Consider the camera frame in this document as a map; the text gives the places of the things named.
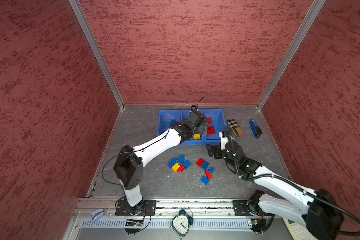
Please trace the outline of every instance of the toy brick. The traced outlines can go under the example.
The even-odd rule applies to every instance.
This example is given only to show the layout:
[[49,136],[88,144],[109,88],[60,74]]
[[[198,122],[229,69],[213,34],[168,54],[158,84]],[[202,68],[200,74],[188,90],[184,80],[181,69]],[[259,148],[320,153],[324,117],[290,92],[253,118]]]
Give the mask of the toy brick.
[[180,157],[179,157],[179,164],[183,164],[184,160],[185,160],[185,156],[180,155]]
[[203,176],[201,180],[205,185],[209,183],[209,180],[206,178],[206,176]]
[[177,170],[179,169],[180,165],[178,163],[176,163],[173,167],[172,167],[172,170],[174,172],[177,172]]
[[183,163],[183,166],[185,167],[185,169],[187,169],[189,168],[189,166],[191,166],[191,162],[187,160]]
[[206,175],[206,178],[208,179],[208,180],[211,180],[212,179],[212,175],[211,175],[211,173],[207,170],[207,171],[205,171],[205,175]]
[[206,168],[209,166],[208,162],[204,162],[204,164],[201,166],[201,168],[206,171]]
[[214,126],[210,126],[211,128],[211,135],[215,135],[216,134],[216,131],[215,131],[215,127]]
[[177,172],[182,172],[185,170],[185,166],[184,165],[181,165],[178,169],[177,169]]
[[197,161],[196,165],[201,167],[204,164],[204,160],[202,158],[199,159],[199,161]]
[[170,161],[170,162],[168,163],[168,167],[172,168],[176,163],[177,163],[177,158],[174,157],[174,158],[172,159],[172,161]]

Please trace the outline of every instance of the black cable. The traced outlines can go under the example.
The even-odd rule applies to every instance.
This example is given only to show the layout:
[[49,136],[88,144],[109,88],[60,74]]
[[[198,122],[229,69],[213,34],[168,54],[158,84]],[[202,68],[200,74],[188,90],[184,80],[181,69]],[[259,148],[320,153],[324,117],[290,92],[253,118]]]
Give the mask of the black cable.
[[[171,129],[171,128],[169,127],[169,128],[168,128],[168,131],[167,131],[167,134],[166,134],[164,137],[162,137],[162,138],[160,138],[159,140],[157,140],[156,142],[158,142],[158,141],[163,140],[164,138],[166,138],[167,135],[168,135],[168,133],[169,133],[169,130],[170,130],[170,129]],[[152,146],[152,145],[155,144],[156,142],[153,142],[153,143],[149,144],[148,146],[143,147],[142,149],[136,150],[136,151],[133,151],[133,152],[144,151],[144,149],[146,149],[146,148],[149,147],[149,146]]]
[[238,163],[237,163],[237,159],[236,159],[236,152],[235,152],[235,148],[233,147],[233,137],[232,137],[232,134],[231,134],[231,131],[230,131],[229,127],[226,125],[225,128],[228,130],[229,137],[230,137],[230,142],[231,142],[231,146],[232,146],[231,151],[232,151],[232,156],[233,156],[233,162],[235,163],[235,171],[236,171],[237,175],[239,175],[239,168],[237,166]]
[[148,223],[144,228],[142,228],[142,229],[140,229],[139,231],[137,231],[136,233],[141,232],[141,231],[144,230],[146,227],[148,227],[148,225],[151,223],[151,219],[152,219],[152,216],[151,216],[151,214],[150,214],[149,212],[147,212],[147,211],[145,211],[145,210],[143,210],[143,209],[140,209],[140,210],[143,211],[143,212],[148,213],[148,215],[149,215],[149,223]]
[[275,215],[274,214],[272,214],[272,217],[271,217],[271,219],[269,220],[269,223],[267,224],[267,226],[264,228],[264,230],[263,231],[258,231],[257,233],[264,233],[266,230],[268,230],[268,228],[271,226],[271,224],[273,223],[273,220],[274,220],[274,218],[275,218]]
[[[288,183],[289,185],[293,186],[294,188],[296,188],[297,190],[299,190],[300,192],[303,192],[305,195],[308,195],[309,197],[312,197],[313,199],[323,203],[323,204],[326,204],[334,209],[337,209],[339,210],[340,212],[342,212],[343,214],[347,215],[348,217],[352,218],[353,220],[355,220],[359,225],[360,225],[360,218],[356,217],[355,215],[351,214],[350,212],[336,206],[336,205],[333,205],[329,202],[327,202],[326,200],[324,199],[321,199],[320,197],[317,197],[315,196],[314,194],[310,193],[310,192],[307,192],[305,191],[304,189],[302,189],[301,187],[299,187],[298,185],[294,184],[293,182],[283,178],[283,177],[280,177],[278,175],[273,175],[273,174],[262,174],[262,175],[259,175],[259,176],[255,176],[255,177],[248,177],[248,178],[241,178],[242,180],[245,180],[245,181],[252,181],[252,180],[256,180],[256,179],[259,179],[259,178],[262,178],[262,177],[273,177],[273,178],[276,178],[278,180],[282,180],[283,182],[286,182]],[[347,236],[354,236],[354,237],[358,237],[360,236],[360,231],[357,231],[357,232],[347,232],[347,231],[339,231],[338,234],[341,234],[341,235],[347,235]]]
[[115,156],[111,157],[111,158],[106,162],[106,164],[104,164],[103,168],[101,169],[101,177],[104,179],[104,181],[106,181],[106,182],[108,182],[108,183],[111,183],[111,184],[115,184],[115,185],[120,185],[120,186],[121,186],[120,183],[110,182],[110,181],[108,181],[108,180],[105,179],[105,177],[104,177],[104,168],[106,167],[106,165],[107,165],[112,159],[114,159],[115,157],[119,156],[120,154],[124,154],[124,153],[128,153],[128,152],[121,152],[121,153],[119,153],[119,154],[116,154]]
[[204,96],[204,97],[202,97],[202,98],[200,98],[200,100],[197,102],[196,107],[195,107],[195,108],[196,108],[196,110],[197,110],[197,108],[198,108],[198,106],[199,106],[199,103],[202,101],[202,99],[203,99],[203,98],[205,98],[205,96]]
[[237,173],[235,173],[235,171],[233,171],[233,170],[228,166],[228,163],[227,163],[227,162],[225,162],[225,165],[227,166],[227,168],[228,168],[231,172],[233,172],[233,174],[237,174]]

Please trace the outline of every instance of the red lego brick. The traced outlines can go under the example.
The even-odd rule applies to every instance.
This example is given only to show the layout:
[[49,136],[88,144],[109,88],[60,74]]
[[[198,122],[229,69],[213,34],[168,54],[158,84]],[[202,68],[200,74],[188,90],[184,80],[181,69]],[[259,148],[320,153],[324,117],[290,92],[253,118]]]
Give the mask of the red lego brick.
[[199,161],[197,161],[196,165],[199,167],[202,167],[202,165],[204,164],[204,160],[202,158],[199,159]]
[[212,175],[211,175],[211,173],[207,170],[207,171],[205,171],[205,175],[206,175],[206,178],[208,179],[208,180],[211,180],[212,179]]
[[181,165],[178,169],[177,169],[177,172],[182,172],[185,170],[185,166],[184,165]]
[[210,131],[211,131],[211,135],[216,134],[215,128],[213,126],[210,126]]

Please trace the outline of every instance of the blue lego brick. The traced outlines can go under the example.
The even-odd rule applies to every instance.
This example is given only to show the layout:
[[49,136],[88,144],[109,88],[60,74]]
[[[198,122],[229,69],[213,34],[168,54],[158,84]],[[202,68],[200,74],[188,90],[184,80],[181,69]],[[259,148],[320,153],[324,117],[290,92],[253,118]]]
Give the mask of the blue lego brick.
[[206,178],[206,176],[202,177],[202,182],[207,185],[209,183],[209,180]]
[[184,163],[184,160],[185,160],[185,156],[180,155],[180,157],[179,157],[179,164],[183,164],[183,163]]
[[207,161],[205,161],[205,163],[202,165],[202,169],[204,171],[206,171],[206,168],[209,166],[209,163],[207,163]]
[[168,163],[168,167],[169,167],[169,168],[172,168],[175,164],[177,164],[177,158],[176,158],[176,157],[174,157],[174,158],[172,159],[172,161],[170,161],[170,162]]
[[183,163],[183,166],[185,167],[185,169],[187,169],[189,168],[189,166],[191,166],[191,162],[187,160]]

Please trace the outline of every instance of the blue storage bin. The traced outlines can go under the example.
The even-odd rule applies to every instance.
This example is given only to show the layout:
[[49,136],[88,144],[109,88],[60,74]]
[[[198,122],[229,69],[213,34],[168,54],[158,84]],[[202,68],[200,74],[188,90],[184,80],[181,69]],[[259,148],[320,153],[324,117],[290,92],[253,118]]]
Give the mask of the blue storage bin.
[[[215,128],[216,134],[207,136],[204,134],[201,136],[200,140],[189,140],[182,143],[182,145],[203,145],[203,144],[212,144],[218,145],[220,144],[220,137],[219,132],[225,131],[225,118],[222,109],[206,109],[206,110],[199,110],[203,113],[206,118],[212,119],[212,124],[208,126],[213,126]],[[160,111],[158,114],[158,128],[157,128],[157,135],[159,136],[163,132],[165,132],[171,122],[183,122],[188,119],[190,110],[163,110]]]

